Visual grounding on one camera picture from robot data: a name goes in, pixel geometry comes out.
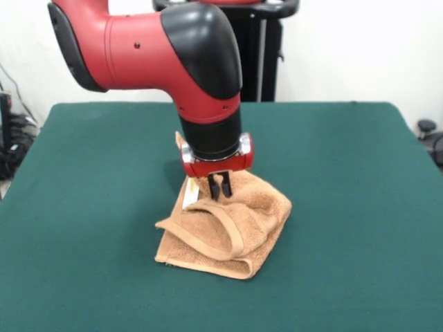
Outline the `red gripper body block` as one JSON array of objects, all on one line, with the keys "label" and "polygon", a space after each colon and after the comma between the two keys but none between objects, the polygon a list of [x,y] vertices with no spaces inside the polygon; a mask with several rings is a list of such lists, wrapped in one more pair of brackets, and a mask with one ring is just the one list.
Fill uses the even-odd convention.
[{"label": "red gripper body block", "polygon": [[185,140],[179,142],[179,151],[184,171],[191,178],[201,178],[220,172],[238,172],[249,169],[254,159],[254,145],[251,136],[241,136],[237,151],[232,156],[221,160],[197,158]]}]

